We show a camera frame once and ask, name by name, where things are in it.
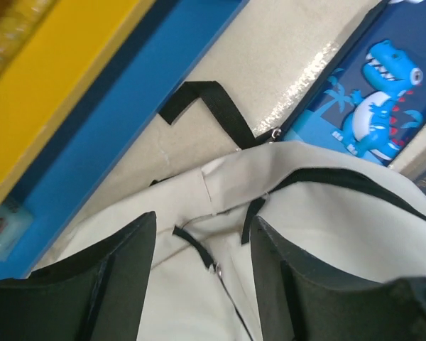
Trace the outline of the cream canvas backpack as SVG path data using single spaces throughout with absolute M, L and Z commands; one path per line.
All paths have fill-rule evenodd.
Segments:
M 160 114 L 172 122 L 196 99 L 240 151 L 153 182 L 80 222 L 52 263 L 154 212 L 138 340 L 264 340 L 251 261 L 254 217 L 360 278 L 426 277 L 426 196 L 410 180 L 299 141 L 259 144 L 217 82 L 184 83 Z

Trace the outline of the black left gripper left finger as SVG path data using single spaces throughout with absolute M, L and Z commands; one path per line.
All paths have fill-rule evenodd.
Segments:
M 27 279 L 0 281 L 0 340 L 135 340 L 155 233 L 147 212 Z

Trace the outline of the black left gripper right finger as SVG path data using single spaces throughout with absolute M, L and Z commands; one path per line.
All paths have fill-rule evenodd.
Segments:
M 261 217 L 250 235 L 264 340 L 426 340 L 426 277 L 360 278 L 289 242 Z

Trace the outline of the blue dinosaur pencil case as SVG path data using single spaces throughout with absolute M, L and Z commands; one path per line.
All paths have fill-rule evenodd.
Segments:
M 298 140 L 387 166 L 426 124 L 426 1 L 381 1 L 281 127 Z

